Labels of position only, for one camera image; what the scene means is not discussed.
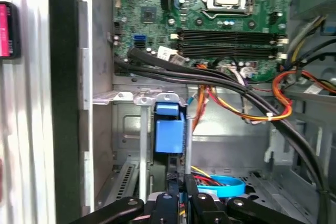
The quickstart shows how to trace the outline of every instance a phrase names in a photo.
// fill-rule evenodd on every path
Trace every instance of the ram slot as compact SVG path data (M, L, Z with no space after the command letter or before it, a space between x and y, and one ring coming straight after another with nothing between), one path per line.
M276 55L275 48L216 47L208 45L182 45L179 53L191 59L206 59L230 55L236 58L269 59Z
M239 31L203 31L177 29L178 39L185 42L210 42L230 44L272 44L276 41L273 34Z

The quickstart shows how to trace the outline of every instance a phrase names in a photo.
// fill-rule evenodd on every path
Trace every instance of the circuit board component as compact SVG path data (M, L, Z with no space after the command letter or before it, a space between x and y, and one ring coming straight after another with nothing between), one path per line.
M253 80L277 71L286 36L288 0L115 0L113 21L120 39L113 51L126 58L131 47L157 56L159 47L182 57L178 64L219 62L227 55L255 68ZM135 41L145 35L146 41Z

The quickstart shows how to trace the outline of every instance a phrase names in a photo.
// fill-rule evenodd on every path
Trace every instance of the blue sata port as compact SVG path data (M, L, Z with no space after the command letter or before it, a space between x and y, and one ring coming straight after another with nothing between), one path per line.
M134 41L146 41L147 36L146 35L134 35L133 40Z

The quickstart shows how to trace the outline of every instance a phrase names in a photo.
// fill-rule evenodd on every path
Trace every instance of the cable tie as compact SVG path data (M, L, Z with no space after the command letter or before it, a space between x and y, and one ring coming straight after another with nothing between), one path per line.
M249 94L250 91L253 91L253 87L251 85L245 86L246 90L243 91L244 94Z
M266 116L268 117L267 121L272 121L272 118L273 118L273 113L272 112L267 112Z
M295 79L296 79L296 82L298 82L299 81L299 78L301 77L301 75L302 75L302 67L301 66L297 66L297 70L296 70L296 77L295 77Z

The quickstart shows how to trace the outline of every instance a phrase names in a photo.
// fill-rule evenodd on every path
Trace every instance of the pink label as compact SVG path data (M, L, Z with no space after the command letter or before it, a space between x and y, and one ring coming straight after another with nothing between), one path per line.
M7 6L0 5L0 57L9 57Z

